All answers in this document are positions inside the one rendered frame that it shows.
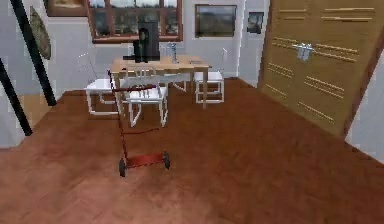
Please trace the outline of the white chair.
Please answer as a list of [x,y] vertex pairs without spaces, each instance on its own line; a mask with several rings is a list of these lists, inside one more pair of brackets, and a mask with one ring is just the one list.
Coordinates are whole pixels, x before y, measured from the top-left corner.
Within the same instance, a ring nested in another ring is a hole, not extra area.
[[165,126],[168,117],[168,88],[160,85],[161,76],[153,66],[129,67],[122,88],[128,103],[130,125],[135,126],[146,104],[157,105],[160,125]]
[[[225,85],[224,85],[224,65],[227,61],[227,54],[228,51],[225,48],[222,48],[220,51],[220,65],[216,71],[209,71],[208,72],[208,79],[207,84],[213,84],[215,85],[215,88],[213,90],[208,90],[207,95],[216,95],[216,98],[210,99],[207,98],[207,103],[223,103],[224,102],[224,96],[225,96]],[[194,73],[194,82],[195,82],[195,98],[196,103],[201,104],[203,102],[203,73],[202,72],[195,72]]]
[[115,83],[114,79],[110,78],[99,78],[94,69],[93,63],[91,61],[89,53],[84,53],[78,56],[79,64],[86,70],[91,71],[94,78],[89,80],[88,85],[84,88],[86,92],[87,106],[88,112],[91,115],[116,115],[118,110],[116,111],[96,111],[92,107],[92,94],[97,94],[99,96],[99,101],[105,105],[114,105],[114,101],[105,100],[103,95],[107,93],[111,93],[111,85]]

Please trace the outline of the light wooden dining table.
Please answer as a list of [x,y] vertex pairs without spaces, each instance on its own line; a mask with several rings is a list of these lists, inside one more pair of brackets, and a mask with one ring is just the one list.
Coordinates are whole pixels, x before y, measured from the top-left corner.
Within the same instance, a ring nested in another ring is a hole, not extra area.
[[[156,71],[158,75],[171,73],[189,73],[194,78],[195,72],[203,73],[203,108],[207,107],[207,91],[208,91],[208,69],[211,67],[209,63],[203,61],[199,56],[177,55],[179,63],[172,63],[171,56],[161,56],[159,61],[149,61],[148,63],[136,63],[134,60],[123,60],[115,58],[110,68],[111,75],[115,80],[116,87],[120,87],[119,79],[123,77],[123,73],[134,73],[135,68],[149,68]],[[201,60],[202,64],[190,64],[190,60]]]

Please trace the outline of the clear glass bottle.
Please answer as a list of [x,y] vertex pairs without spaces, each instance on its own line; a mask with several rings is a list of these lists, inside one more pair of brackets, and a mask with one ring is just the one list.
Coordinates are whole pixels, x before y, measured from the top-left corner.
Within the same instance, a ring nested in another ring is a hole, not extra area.
[[169,47],[171,49],[171,55],[172,55],[172,63],[177,64],[179,63],[177,59],[177,45],[175,42],[169,43]]

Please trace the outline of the red hand truck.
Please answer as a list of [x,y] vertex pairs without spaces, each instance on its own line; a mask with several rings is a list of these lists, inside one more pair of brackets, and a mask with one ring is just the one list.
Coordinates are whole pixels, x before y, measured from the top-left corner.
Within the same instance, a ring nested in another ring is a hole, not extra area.
[[125,141],[126,135],[135,135],[135,134],[144,134],[151,131],[155,131],[155,128],[151,128],[144,131],[133,131],[133,132],[127,132],[124,130],[123,127],[123,118],[125,117],[124,109],[123,109],[123,101],[125,100],[124,97],[124,90],[122,88],[122,84],[120,82],[120,87],[116,87],[116,83],[111,85],[111,92],[113,94],[113,99],[115,102],[116,109],[118,110],[117,116],[118,116],[118,127],[120,129],[120,139],[122,144],[122,155],[119,160],[119,175],[121,177],[126,176],[126,172],[130,168],[136,168],[140,166],[146,166],[156,163],[163,163],[166,169],[170,168],[170,158],[169,154],[166,151],[163,152],[154,152],[154,153],[148,153],[148,154],[141,154],[129,157],[128,156],[128,149]]

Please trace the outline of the black coffee machine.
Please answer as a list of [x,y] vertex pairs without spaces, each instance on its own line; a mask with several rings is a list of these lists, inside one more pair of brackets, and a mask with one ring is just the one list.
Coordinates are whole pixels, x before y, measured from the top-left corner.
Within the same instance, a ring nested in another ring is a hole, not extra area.
[[155,21],[139,22],[139,36],[133,41],[133,54],[123,57],[124,60],[134,60],[136,63],[159,61],[159,32]]

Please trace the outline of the dark framed landscape picture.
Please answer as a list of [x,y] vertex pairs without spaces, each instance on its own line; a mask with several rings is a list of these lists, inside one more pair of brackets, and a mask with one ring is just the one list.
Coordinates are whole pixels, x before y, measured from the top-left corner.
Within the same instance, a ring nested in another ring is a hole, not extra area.
[[233,37],[236,5],[195,5],[195,37]]

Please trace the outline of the brown framed window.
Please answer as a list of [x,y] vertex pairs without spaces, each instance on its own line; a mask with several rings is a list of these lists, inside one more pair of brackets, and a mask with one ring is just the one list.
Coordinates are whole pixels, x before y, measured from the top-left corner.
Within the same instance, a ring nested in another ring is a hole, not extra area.
[[161,42],[183,40],[183,0],[84,0],[94,44],[129,43],[154,22]]

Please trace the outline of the small dark framed picture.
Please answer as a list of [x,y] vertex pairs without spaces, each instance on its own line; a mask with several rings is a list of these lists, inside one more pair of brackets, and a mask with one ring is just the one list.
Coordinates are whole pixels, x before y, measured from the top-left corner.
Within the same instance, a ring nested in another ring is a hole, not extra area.
[[247,31],[249,33],[260,34],[263,25],[263,12],[250,12],[248,15]]

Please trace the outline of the light wooden room door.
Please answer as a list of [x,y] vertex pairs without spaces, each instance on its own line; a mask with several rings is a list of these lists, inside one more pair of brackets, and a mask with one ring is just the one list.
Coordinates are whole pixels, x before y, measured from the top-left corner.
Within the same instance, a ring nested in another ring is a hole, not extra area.
[[[307,61],[293,44],[311,44]],[[270,0],[258,87],[345,137],[384,43],[384,0]]]

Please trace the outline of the brown framed picture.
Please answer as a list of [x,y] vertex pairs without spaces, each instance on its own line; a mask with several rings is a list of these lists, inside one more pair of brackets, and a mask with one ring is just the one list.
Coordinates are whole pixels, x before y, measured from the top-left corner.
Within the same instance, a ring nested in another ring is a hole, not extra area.
[[85,0],[42,0],[49,17],[86,17]]

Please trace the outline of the green framed picture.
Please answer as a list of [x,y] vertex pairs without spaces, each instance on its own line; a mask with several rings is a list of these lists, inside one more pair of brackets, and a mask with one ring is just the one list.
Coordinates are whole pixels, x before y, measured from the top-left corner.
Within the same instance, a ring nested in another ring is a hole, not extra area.
[[30,7],[30,26],[40,55],[51,59],[51,42],[43,20],[33,6]]

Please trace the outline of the black slanted post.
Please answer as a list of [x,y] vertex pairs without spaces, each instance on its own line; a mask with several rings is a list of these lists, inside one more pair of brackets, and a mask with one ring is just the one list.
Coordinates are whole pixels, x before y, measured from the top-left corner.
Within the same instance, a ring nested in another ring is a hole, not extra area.
[[8,97],[8,100],[15,112],[18,122],[24,132],[25,136],[32,134],[32,129],[29,125],[28,119],[24,113],[23,107],[18,99],[13,84],[7,74],[6,68],[0,59],[0,83],[2,84],[4,91]]
[[36,75],[42,87],[48,106],[55,106],[56,99],[51,87],[44,63],[41,59],[36,40],[33,36],[32,28],[27,17],[22,0],[10,0],[15,13],[19,28],[22,32],[26,47],[33,63]]

